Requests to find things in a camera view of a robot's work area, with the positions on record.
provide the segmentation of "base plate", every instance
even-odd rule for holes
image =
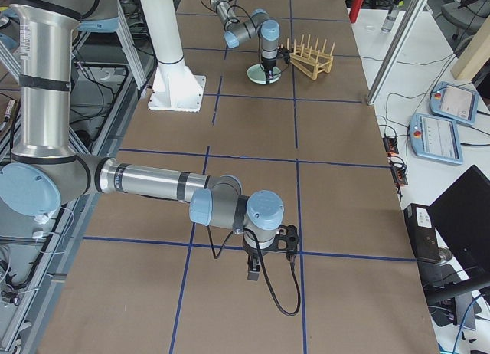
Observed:
[[[281,78],[281,70],[278,67],[273,68],[274,78],[270,80],[270,84],[278,81]],[[248,78],[256,84],[267,84],[266,74],[260,64],[255,64],[247,70]]]

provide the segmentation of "red can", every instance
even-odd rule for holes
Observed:
[[[355,23],[358,20],[359,9],[361,9],[364,0],[354,0],[351,6],[351,12],[349,13],[349,19],[351,23]]]

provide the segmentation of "gray chair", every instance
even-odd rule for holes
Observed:
[[[449,23],[456,26],[456,33],[452,36],[456,40],[461,31],[475,34],[490,15],[490,0],[478,0],[466,7],[459,8],[459,2],[444,4],[436,19],[442,15]]]

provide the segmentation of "plastic bottle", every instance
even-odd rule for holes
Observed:
[[[390,6],[388,10],[388,14],[384,19],[383,27],[381,27],[382,32],[390,32],[395,24],[395,20],[397,19],[398,13],[400,13],[400,9],[403,6],[403,0],[393,0],[393,4]]]

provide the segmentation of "black monitor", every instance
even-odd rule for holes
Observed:
[[[470,277],[447,297],[480,290],[490,303],[490,180],[475,165],[427,209],[452,254]]]

